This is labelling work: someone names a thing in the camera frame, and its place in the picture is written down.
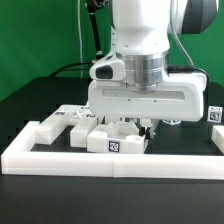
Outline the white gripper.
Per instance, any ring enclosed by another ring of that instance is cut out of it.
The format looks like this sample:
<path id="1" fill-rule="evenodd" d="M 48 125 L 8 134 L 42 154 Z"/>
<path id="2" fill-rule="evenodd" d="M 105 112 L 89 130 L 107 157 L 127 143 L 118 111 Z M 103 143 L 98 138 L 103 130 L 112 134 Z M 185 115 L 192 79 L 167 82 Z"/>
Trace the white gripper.
<path id="1" fill-rule="evenodd" d="M 169 72 L 165 52 L 109 54 L 90 69 L 89 106 L 98 116 L 198 121 L 204 112 L 207 77 L 201 72 Z M 146 137 L 153 139 L 158 120 Z"/>

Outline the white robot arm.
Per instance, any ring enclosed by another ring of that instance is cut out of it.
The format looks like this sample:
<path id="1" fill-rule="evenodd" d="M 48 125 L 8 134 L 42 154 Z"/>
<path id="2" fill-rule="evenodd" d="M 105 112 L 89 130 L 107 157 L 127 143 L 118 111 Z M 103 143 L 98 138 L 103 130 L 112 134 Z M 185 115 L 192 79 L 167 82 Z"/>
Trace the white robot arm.
<path id="1" fill-rule="evenodd" d="M 169 66 L 168 36 L 203 32 L 219 0 L 109 0 L 109 7 L 111 50 L 90 69 L 91 112 L 135 120 L 147 137 L 160 120 L 200 120 L 208 75 Z"/>

